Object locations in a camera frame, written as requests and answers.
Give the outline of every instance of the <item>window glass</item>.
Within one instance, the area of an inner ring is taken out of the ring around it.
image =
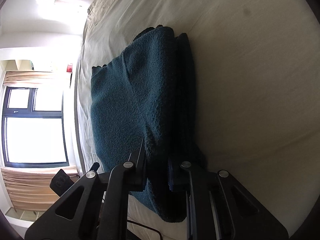
[[[62,90],[38,88],[36,90],[35,111],[61,111]]]
[[[12,89],[9,94],[8,108],[28,108],[29,89]]]
[[[9,162],[66,162],[61,118],[6,117],[5,125]]]

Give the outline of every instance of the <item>beige curtain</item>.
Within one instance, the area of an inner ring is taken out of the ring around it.
[[[63,169],[73,181],[78,179],[76,166],[59,168],[1,167],[5,187],[14,208],[43,211],[59,197],[49,187],[51,179]]]
[[[39,88],[43,86],[68,87],[70,73],[7,71],[3,84],[8,87]]]

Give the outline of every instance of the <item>bed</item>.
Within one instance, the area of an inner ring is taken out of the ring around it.
[[[320,194],[320,25],[305,0],[95,0],[77,80],[86,171],[95,155],[91,67],[118,56],[147,27],[187,33],[197,80],[196,142],[208,169],[230,171],[292,235]],[[128,217],[185,239],[129,196]],[[129,225],[142,239],[156,239]]]

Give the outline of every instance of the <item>red fire alarm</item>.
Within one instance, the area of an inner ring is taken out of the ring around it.
[[[73,67],[73,63],[68,64],[67,72],[72,73],[72,67]]]

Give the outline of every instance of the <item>dark green towel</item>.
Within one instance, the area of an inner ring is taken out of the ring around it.
[[[91,96],[95,148],[105,171],[128,160],[145,137],[147,186],[132,194],[163,220],[183,221],[185,194],[169,190],[168,157],[202,160],[193,140],[196,90],[187,35],[146,29],[119,57],[92,68]]]

